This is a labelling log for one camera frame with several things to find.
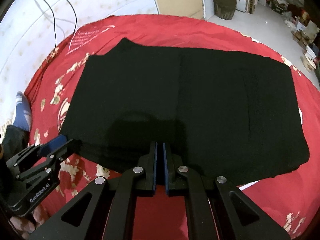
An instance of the metal screw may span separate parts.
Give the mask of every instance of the metal screw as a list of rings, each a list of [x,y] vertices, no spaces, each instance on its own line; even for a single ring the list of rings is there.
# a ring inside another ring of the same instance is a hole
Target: metal screw
[[[178,170],[179,170],[180,172],[187,172],[189,169],[188,169],[187,166],[180,166],[180,167],[178,168]]]
[[[106,179],[104,177],[97,177],[94,182],[98,185],[104,183],[106,181]]]
[[[226,177],[219,176],[219,177],[217,177],[217,182],[224,184],[227,182],[227,179],[226,179]]]
[[[140,172],[142,172],[142,171],[143,171],[143,168],[140,167],[140,166],[137,166],[137,167],[134,167],[134,168],[133,168],[133,172],[134,172],[134,173],[140,173]]]

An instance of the person's foot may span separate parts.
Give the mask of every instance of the person's foot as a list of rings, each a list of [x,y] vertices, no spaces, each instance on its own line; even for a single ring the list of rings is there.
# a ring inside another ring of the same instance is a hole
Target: person's foot
[[[26,96],[18,91],[16,96],[16,108],[13,113],[12,125],[30,132],[32,122],[31,109]]]

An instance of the folded black shirt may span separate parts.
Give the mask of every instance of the folded black shirt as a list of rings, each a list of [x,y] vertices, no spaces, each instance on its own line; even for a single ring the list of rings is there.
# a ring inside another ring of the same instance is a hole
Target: folded black shirt
[[[123,172],[168,142],[184,164],[235,184],[308,161],[290,69],[244,52],[148,47],[122,39],[90,56],[61,134]]]

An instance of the red bedsheet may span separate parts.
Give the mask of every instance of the red bedsheet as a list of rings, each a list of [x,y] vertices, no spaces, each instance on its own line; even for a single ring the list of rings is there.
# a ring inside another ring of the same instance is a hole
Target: red bedsheet
[[[264,179],[244,192],[292,238],[304,232],[320,206],[320,93],[277,52],[213,23],[187,17],[134,15],[109,17],[81,27],[46,58],[26,89],[33,113],[30,143],[45,143],[58,135],[88,56],[107,53],[123,37],[142,45],[245,51],[290,67],[310,160],[294,172]],[[54,214],[96,176],[111,179],[119,174],[78,155],[63,162],[60,185],[43,201],[49,214]],[[134,239],[188,239],[183,198],[166,197],[163,187],[157,188],[154,198],[139,198]]]

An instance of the hand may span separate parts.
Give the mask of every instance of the hand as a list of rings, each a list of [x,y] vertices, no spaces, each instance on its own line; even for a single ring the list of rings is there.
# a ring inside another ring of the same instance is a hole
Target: hand
[[[47,212],[44,210],[41,204],[35,208],[32,216],[36,221],[36,224],[33,224],[31,221],[25,218],[10,218],[11,223],[21,233],[23,239],[28,239],[29,235],[49,218]]]

